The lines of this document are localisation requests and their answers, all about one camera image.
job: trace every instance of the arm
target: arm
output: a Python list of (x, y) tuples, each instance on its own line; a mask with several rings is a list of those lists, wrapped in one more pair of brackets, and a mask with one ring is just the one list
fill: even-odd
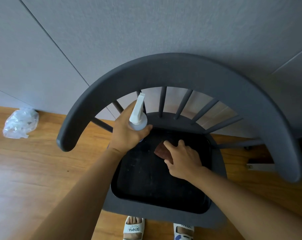
[(152, 129), (151, 125), (140, 131), (131, 129), (129, 117), (134, 105), (116, 119), (109, 148), (41, 223), (32, 240), (91, 239), (121, 158)]
[(174, 147), (168, 141), (172, 176), (185, 179), (202, 190), (229, 218), (245, 239), (302, 240), (302, 218), (201, 165), (199, 154), (182, 140)]

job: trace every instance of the hand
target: hand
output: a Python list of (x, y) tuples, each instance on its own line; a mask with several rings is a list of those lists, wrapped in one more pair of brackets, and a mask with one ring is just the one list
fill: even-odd
[(144, 137), (146, 137), (152, 125), (147, 125), (142, 130), (133, 130), (129, 126), (129, 118), (133, 111), (136, 101), (133, 101), (115, 120), (111, 141), (109, 144), (110, 149), (125, 154), (130, 149), (135, 147)]
[(173, 158), (173, 164), (167, 159), (164, 160), (170, 174), (174, 177), (190, 181), (197, 170), (202, 167), (198, 152), (189, 146), (185, 146), (183, 140), (179, 140), (177, 147), (167, 140), (164, 142), (164, 145), (170, 151)]

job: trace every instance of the spray nozzle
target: spray nozzle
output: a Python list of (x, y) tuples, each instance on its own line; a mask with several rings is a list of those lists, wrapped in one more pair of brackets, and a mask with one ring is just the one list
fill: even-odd
[(145, 94), (140, 93), (137, 97), (137, 102), (135, 103), (134, 109), (132, 114), (129, 118), (129, 121), (134, 125), (139, 125), (141, 123), (141, 114), (143, 113), (143, 101), (144, 101)]

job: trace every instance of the white spray bottle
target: white spray bottle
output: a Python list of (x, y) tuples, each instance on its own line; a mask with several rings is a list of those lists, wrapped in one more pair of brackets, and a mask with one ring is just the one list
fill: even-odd
[(146, 127), (146, 124), (148, 123), (148, 118), (146, 117), (146, 114), (143, 113), (144, 97), (145, 94), (141, 92), (137, 97), (137, 102), (129, 118), (129, 125), (135, 131), (140, 131), (144, 129)]

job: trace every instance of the forearm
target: forearm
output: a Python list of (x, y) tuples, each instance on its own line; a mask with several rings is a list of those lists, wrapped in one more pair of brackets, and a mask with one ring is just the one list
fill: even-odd
[(91, 239), (123, 154), (106, 150), (48, 215), (31, 239)]
[(302, 239), (302, 218), (201, 167), (190, 182), (222, 210), (245, 239)]

